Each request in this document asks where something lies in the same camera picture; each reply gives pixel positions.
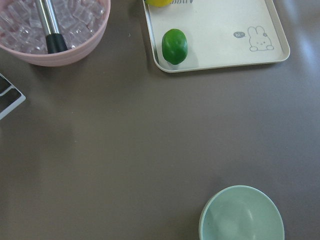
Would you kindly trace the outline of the mint green bowl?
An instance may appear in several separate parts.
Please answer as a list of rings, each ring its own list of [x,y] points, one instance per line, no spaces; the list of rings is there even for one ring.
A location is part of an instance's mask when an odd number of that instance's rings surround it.
[[[234,185],[204,205],[198,236],[200,240],[284,240],[285,228],[278,208],[265,193]]]

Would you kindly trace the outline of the pink ribbed ice bowl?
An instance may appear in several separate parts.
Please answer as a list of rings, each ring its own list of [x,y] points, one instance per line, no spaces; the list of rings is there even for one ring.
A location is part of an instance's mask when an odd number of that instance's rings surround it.
[[[78,62],[89,55],[97,47],[105,33],[111,11],[111,1],[100,0],[99,3],[105,8],[105,13],[102,17],[103,22],[100,28],[91,38],[89,38],[86,42],[76,48],[52,54],[23,53],[7,48],[3,44],[0,45],[0,48],[15,56],[16,58],[36,66],[61,67]]]

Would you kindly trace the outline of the green lime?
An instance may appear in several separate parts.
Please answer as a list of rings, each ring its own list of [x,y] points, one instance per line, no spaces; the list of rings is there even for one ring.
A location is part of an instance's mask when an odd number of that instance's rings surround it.
[[[179,65],[188,55],[188,41],[186,35],[179,29],[167,31],[161,41],[163,58],[172,65]]]

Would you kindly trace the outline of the cream rabbit tray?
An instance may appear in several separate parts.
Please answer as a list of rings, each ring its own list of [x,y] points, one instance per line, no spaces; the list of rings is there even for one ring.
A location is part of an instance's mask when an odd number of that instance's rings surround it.
[[[155,64],[167,73],[285,61],[290,47],[271,0],[174,0],[165,7],[144,4]],[[188,54],[177,65],[162,53],[162,38],[181,30]]]

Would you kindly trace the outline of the yellow lemon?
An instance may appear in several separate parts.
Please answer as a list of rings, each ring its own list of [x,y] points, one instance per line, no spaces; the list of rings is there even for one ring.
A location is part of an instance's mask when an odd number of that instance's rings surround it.
[[[173,0],[145,0],[144,2],[150,6],[162,8],[171,4],[172,1]]]

